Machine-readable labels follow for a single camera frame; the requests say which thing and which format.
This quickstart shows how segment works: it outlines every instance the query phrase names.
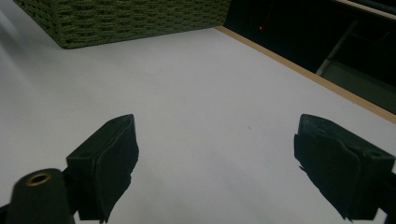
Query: green basket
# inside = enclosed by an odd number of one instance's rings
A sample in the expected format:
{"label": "green basket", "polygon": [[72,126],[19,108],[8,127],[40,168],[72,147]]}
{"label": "green basket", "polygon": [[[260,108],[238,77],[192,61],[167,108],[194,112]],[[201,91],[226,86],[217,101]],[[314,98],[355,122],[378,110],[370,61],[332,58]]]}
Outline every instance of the green basket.
{"label": "green basket", "polygon": [[14,0],[62,48],[222,25],[231,0]]}

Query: white tabletop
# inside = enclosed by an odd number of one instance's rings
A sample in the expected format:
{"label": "white tabletop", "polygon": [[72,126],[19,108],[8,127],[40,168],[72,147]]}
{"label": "white tabletop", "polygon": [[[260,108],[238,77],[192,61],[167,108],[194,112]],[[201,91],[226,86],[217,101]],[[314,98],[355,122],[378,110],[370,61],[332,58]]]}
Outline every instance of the white tabletop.
{"label": "white tabletop", "polygon": [[394,123],[215,29],[66,50],[0,2],[0,205],[130,113],[140,158],[115,224],[349,223],[293,157],[303,113],[396,154]]}

